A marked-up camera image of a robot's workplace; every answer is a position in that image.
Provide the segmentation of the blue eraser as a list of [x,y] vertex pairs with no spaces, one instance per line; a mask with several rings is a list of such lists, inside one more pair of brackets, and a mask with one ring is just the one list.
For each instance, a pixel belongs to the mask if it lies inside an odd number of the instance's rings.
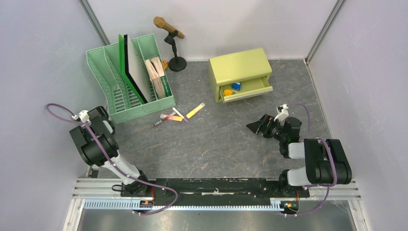
[[235,90],[235,91],[240,91],[241,90],[241,83],[240,82],[232,83],[231,89]]

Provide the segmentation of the orange small box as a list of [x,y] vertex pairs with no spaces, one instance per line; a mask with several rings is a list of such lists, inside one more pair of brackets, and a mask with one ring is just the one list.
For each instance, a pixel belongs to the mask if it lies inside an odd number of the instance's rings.
[[235,93],[234,91],[229,90],[229,89],[223,90],[224,96],[230,96],[230,95],[233,95],[234,93]]

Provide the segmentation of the yellow-green drawer chest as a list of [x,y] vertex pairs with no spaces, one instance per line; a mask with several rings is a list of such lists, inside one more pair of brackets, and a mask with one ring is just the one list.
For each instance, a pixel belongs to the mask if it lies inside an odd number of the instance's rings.
[[[273,91],[269,83],[272,68],[263,48],[212,57],[208,64],[209,83],[217,103],[230,103]],[[235,82],[241,83],[240,91],[231,89]],[[235,93],[224,96],[225,89]]]

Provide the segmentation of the green plastic folder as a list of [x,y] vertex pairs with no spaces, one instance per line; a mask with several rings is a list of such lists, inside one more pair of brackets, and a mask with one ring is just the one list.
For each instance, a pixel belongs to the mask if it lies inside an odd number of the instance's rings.
[[147,103],[147,100],[139,87],[137,86],[135,80],[129,72],[129,63],[128,63],[128,45],[125,40],[125,36],[118,35],[118,44],[119,44],[119,68],[122,75],[122,79],[128,84],[130,89],[137,96],[141,104]]

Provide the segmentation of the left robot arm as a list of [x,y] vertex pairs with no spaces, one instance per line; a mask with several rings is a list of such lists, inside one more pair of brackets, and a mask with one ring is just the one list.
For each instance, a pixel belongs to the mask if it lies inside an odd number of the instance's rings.
[[122,182],[111,189],[120,192],[121,196],[147,196],[151,183],[142,170],[120,154],[114,138],[115,125],[105,108],[83,110],[72,118],[81,123],[69,133],[85,163],[108,169],[118,176]]

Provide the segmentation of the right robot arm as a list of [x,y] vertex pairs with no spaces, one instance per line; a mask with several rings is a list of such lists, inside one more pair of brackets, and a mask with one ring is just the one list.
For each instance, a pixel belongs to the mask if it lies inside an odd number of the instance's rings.
[[302,122],[288,117],[281,124],[270,115],[263,115],[258,121],[247,124],[255,135],[279,142],[280,154],[287,159],[303,160],[304,167],[287,169],[279,175],[278,191],[291,196],[297,187],[333,187],[349,184],[352,170],[339,139],[300,140]]

